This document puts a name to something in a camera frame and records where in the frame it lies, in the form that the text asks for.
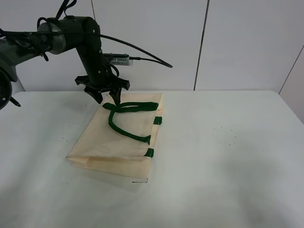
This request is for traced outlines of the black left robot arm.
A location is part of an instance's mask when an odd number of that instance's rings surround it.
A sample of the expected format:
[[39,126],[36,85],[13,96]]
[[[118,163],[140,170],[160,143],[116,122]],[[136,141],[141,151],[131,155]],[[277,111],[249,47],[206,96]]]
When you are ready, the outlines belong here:
[[42,56],[54,55],[76,49],[86,75],[75,79],[77,85],[99,104],[102,93],[109,92],[116,105],[121,102],[122,89],[129,89],[128,80],[119,78],[118,69],[110,64],[109,55],[101,50],[100,27],[91,17],[66,16],[63,19],[39,18],[36,32],[0,32],[0,106],[9,102],[20,106],[12,97],[12,83],[17,82],[16,66]]

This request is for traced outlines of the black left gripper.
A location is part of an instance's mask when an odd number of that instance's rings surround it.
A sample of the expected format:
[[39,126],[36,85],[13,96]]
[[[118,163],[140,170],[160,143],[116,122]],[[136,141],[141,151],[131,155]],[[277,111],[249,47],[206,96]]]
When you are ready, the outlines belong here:
[[114,69],[116,74],[112,72],[112,66],[106,61],[100,48],[94,49],[90,45],[82,45],[76,50],[87,73],[86,76],[76,77],[76,84],[85,85],[84,92],[94,98],[98,104],[103,101],[99,91],[110,91],[109,95],[115,105],[119,106],[122,88],[128,90],[130,82],[119,77],[117,68]]

